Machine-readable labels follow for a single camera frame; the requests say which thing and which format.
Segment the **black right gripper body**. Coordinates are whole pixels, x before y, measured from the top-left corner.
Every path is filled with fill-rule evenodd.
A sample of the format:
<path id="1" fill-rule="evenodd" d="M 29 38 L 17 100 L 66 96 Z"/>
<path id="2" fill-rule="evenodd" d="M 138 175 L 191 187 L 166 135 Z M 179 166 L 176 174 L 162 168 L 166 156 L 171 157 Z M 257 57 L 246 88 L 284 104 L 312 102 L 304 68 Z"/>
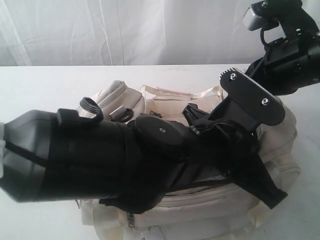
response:
<path id="1" fill-rule="evenodd" d="M 267 82 L 273 95 L 290 95 L 320 82 L 320 41 L 286 41 L 270 47 L 264 56 Z"/>

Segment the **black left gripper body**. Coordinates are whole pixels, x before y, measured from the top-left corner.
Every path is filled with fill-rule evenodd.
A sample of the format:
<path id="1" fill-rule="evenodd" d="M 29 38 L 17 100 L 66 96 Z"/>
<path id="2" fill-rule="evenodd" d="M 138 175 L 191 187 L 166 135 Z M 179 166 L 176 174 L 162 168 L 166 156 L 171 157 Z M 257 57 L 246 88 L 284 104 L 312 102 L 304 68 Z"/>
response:
<path id="1" fill-rule="evenodd" d="M 260 183 L 259 141 L 256 131 L 250 132 L 242 125 L 228 119 L 220 119 L 201 126 L 201 149 L 195 155 L 199 166 L 214 168 L 223 179 L 196 181 L 179 184 L 175 190 L 236 184 L 244 190 L 253 190 Z"/>

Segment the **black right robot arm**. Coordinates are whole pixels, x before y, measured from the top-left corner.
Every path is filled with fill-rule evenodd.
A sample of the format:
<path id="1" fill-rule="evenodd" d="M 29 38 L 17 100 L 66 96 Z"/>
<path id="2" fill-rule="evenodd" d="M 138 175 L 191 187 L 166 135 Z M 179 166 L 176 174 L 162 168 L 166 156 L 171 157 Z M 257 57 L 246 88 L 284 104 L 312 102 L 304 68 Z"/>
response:
<path id="1" fill-rule="evenodd" d="M 300 34 L 264 43 L 265 54 L 245 74 L 275 96 L 295 93 L 320 82 L 320 39 Z"/>

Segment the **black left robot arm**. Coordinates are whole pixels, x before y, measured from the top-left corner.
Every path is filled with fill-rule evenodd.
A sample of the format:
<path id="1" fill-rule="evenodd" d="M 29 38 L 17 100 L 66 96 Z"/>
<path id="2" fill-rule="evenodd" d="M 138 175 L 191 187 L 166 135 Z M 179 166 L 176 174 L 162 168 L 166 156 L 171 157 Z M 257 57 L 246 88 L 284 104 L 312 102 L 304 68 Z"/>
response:
<path id="1" fill-rule="evenodd" d="M 32 110 L 4 125 L 0 187 L 18 203 L 93 200 L 141 214 L 166 194 L 235 184 L 273 208 L 286 196 L 261 158 L 257 126 L 188 104 L 187 123 L 128 123 L 72 109 Z"/>

